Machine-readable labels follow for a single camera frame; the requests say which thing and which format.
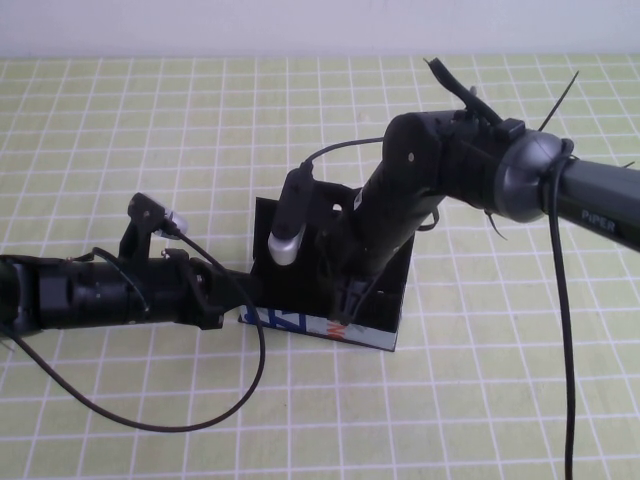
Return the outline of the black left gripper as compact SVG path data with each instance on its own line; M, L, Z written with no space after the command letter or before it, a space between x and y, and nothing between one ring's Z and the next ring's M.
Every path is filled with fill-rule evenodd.
M261 295L261 280L246 272L217 271L214 284L221 307L213 302L213 270L203 260L191 258L182 249L170 249L162 258L149 259L143 270L148 306L144 320L220 329L224 313L240 307L250 309Z

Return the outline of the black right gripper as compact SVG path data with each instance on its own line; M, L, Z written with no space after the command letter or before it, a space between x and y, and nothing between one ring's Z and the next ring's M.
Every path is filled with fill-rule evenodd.
M353 201L331 201L329 207L328 221L315 239L320 255L318 277L328 294L331 319L354 322L379 274L362 270L365 249L351 223Z

